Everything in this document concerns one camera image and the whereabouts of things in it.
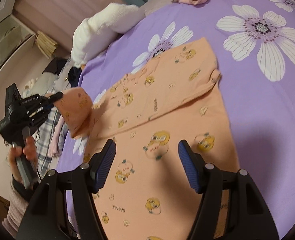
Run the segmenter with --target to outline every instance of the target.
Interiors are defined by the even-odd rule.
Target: bed
[[[241,167],[262,192],[282,238],[295,223],[294,0],[168,5],[89,61],[79,85],[95,100],[162,49],[201,37],[217,55],[220,90]],[[82,154],[73,153],[75,142],[68,134],[58,172],[82,163]],[[76,228],[70,193],[67,204]]]

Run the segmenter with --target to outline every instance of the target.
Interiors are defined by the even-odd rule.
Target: glass shelf
[[[0,22],[0,68],[28,38],[32,36],[12,15]]]

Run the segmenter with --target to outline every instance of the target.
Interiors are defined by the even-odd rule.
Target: metal screw
[[[55,174],[55,170],[49,170],[48,171],[48,176],[53,176]]]
[[[214,165],[212,163],[206,163],[205,167],[208,169],[208,170],[212,170],[214,169]]]
[[[246,171],[246,170],[243,170],[243,169],[241,169],[241,170],[240,170],[240,174],[241,174],[241,175],[243,175],[243,176],[246,176],[246,175],[247,175],[247,171]]]
[[[90,166],[89,163],[82,163],[80,168],[83,170],[86,170],[89,166]]]

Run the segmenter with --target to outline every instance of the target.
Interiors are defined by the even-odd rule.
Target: shirt sleeve
[[[29,203],[19,194],[19,192],[15,190],[13,183],[11,183],[9,213],[2,222],[2,225],[14,238],[16,237],[16,233],[28,204]]]

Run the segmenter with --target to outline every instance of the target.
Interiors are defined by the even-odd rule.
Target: blue gripper pad
[[[101,164],[98,168],[98,171],[96,173],[95,190],[97,190],[97,191],[99,191],[99,189],[103,188],[103,186],[105,184],[105,181],[106,181],[107,176],[109,174],[112,162],[115,157],[116,150],[117,150],[117,147],[115,145],[115,142],[113,141],[113,143],[111,143],[109,148],[107,149],[107,152],[106,152],[105,156],[103,157]]]
[[[189,153],[187,152],[182,142],[178,143],[178,155],[183,164],[183,168],[185,170],[185,174],[187,176],[191,188],[198,193],[201,190],[201,187],[199,185],[199,174]]]

